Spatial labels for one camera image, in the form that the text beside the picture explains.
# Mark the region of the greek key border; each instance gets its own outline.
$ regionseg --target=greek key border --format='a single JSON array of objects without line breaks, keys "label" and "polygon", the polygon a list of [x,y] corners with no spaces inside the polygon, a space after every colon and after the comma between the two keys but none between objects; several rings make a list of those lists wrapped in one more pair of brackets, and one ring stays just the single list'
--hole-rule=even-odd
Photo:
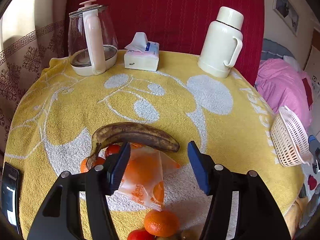
[{"label": "greek key border", "polygon": [[49,32],[52,32],[53,30],[63,26],[64,26],[64,20],[61,20],[59,22],[51,23],[38,30],[34,30],[31,33],[28,33],[26,36],[23,36],[22,38],[17,40],[15,43],[11,44],[8,48],[0,52],[0,65],[2,65],[8,57],[10,57],[17,50],[21,49],[23,46],[34,41],[36,38],[43,36]]}]

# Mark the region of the bed headboard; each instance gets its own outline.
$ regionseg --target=bed headboard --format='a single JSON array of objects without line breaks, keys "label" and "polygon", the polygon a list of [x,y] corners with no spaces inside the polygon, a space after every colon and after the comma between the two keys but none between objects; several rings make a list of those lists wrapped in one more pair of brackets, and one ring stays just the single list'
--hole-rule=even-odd
[{"label": "bed headboard", "polygon": [[290,56],[294,58],[294,55],[286,47],[274,41],[263,39],[261,60],[267,60],[269,58],[283,58],[283,56]]}]

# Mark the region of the metal screw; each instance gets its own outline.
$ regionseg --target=metal screw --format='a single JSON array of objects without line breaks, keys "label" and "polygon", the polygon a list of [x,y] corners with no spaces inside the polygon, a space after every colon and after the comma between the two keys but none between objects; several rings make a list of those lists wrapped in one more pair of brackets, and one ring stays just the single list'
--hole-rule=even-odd
[{"label": "metal screw", "polygon": [[103,165],[99,164],[99,165],[95,166],[94,170],[95,171],[102,171],[103,170]]},{"label": "metal screw", "polygon": [[255,171],[249,171],[249,175],[251,177],[257,177],[258,173],[256,173]]},{"label": "metal screw", "polygon": [[214,168],[217,170],[217,171],[222,171],[223,170],[223,166],[221,164],[216,164],[214,166]]},{"label": "metal screw", "polygon": [[69,171],[64,171],[63,173],[61,173],[61,177],[66,178],[70,175]]}]

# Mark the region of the red curtain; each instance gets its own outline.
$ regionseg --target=red curtain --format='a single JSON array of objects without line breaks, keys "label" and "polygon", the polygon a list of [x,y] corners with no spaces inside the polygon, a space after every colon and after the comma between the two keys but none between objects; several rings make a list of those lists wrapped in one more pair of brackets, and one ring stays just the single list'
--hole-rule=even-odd
[{"label": "red curtain", "polygon": [[[68,13],[87,0],[68,0]],[[160,44],[160,50],[200,54],[210,22],[221,6],[231,7],[244,15],[241,32],[244,46],[235,68],[254,84],[261,55],[264,31],[264,0],[97,0],[109,5],[119,43],[123,49],[136,32],[145,32],[149,41]]]}]

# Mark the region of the plastic wrapper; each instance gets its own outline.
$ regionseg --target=plastic wrapper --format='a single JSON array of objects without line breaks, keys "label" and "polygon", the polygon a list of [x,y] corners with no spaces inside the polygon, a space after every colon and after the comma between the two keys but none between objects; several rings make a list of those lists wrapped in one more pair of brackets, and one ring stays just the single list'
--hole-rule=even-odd
[{"label": "plastic wrapper", "polygon": [[163,152],[131,144],[131,156],[118,192],[148,208],[161,211],[164,205],[163,174],[180,165]]}]

